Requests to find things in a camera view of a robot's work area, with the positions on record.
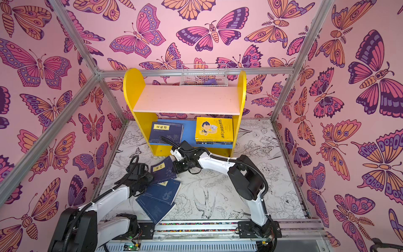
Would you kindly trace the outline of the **navy book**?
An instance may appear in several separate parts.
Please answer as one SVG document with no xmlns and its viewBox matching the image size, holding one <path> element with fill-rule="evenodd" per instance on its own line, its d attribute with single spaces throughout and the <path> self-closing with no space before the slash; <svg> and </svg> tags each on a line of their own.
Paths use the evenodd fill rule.
<svg viewBox="0 0 403 252">
<path fill-rule="evenodd" d="M 174 164 L 170 156 L 166 157 L 160 163 L 152 165 L 151 174 L 153 175 L 151 185 L 163 183 L 177 178 Z"/>
<path fill-rule="evenodd" d="M 149 136 L 149 143 L 165 145 L 166 142 L 161 139 L 161 137 L 164 137 L 175 144 L 180 144 L 183 131 L 184 126 L 180 123 L 153 122 Z"/>
<path fill-rule="evenodd" d="M 175 203 L 165 204 L 144 195 L 139 196 L 135 201 L 155 225 L 159 224 L 175 207 Z"/>
</svg>

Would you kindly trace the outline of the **yellow cartoon book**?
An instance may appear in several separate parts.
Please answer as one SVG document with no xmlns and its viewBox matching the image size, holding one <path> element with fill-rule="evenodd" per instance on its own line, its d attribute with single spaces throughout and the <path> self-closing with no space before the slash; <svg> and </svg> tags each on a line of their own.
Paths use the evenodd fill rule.
<svg viewBox="0 0 403 252">
<path fill-rule="evenodd" d="M 233 120 L 230 118 L 196 119 L 195 141 L 197 144 L 225 144 L 234 142 Z"/>
</svg>

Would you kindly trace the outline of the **navy book bottom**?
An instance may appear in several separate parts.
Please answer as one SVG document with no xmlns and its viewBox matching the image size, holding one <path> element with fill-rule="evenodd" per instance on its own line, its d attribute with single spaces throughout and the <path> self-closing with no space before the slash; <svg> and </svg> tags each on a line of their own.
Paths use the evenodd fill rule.
<svg viewBox="0 0 403 252">
<path fill-rule="evenodd" d="M 165 204 L 144 195 L 139 196 L 135 201 L 155 225 L 159 224 L 175 207 L 175 203 Z"/>
</svg>

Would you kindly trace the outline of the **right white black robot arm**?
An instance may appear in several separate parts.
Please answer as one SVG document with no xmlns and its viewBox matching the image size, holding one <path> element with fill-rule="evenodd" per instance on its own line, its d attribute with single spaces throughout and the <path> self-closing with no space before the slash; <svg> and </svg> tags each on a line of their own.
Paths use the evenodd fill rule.
<svg viewBox="0 0 403 252">
<path fill-rule="evenodd" d="M 171 155 L 175 157 L 173 163 L 177 174 L 199 168 L 227 175 L 250 212 L 250 220 L 239 221 L 236 233 L 240 238 L 262 239 L 257 245 L 259 252 L 275 251 L 278 239 L 282 237 L 281 229 L 267 213 L 264 196 L 268 193 L 268 182 L 249 157 L 224 157 L 211 153 L 205 147 L 194 148 L 186 141 L 178 145 L 164 136 L 160 139 L 172 146 Z"/>
</svg>

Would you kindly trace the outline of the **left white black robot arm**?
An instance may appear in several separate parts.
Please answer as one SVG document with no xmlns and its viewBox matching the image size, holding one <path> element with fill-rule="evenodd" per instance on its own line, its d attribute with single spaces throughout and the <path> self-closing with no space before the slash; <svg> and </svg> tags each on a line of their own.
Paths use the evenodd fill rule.
<svg viewBox="0 0 403 252">
<path fill-rule="evenodd" d="M 136 215 L 118 214 L 105 222 L 103 218 L 119 204 L 144 193 L 153 179 L 148 165 L 140 163 L 138 155 L 132 157 L 126 174 L 112 189 L 85 205 L 62 212 L 48 251 L 94 252 L 116 237 L 138 236 Z"/>
</svg>

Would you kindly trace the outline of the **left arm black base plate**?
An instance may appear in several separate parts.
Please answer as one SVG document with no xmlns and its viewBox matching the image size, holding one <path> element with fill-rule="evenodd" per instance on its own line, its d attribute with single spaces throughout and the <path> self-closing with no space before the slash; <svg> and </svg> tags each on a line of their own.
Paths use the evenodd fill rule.
<svg viewBox="0 0 403 252">
<path fill-rule="evenodd" d="M 155 232 L 155 224 L 152 222 L 140 222 L 138 223 L 138 229 L 135 236 L 137 240 L 151 240 L 153 239 Z"/>
</svg>

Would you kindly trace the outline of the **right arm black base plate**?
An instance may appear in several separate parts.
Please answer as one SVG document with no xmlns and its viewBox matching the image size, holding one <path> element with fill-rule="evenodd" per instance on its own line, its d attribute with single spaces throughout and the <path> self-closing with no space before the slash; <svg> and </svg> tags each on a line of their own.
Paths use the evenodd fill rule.
<svg viewBox="0 0 403 252">
<path fill-rule="evenodd" d="M 240 238 L 282 238 L 279 222 L 270 219 L 263 226 L 259 226 L 251 220 L 240 221 L 237 228 Z"/>
</svg>

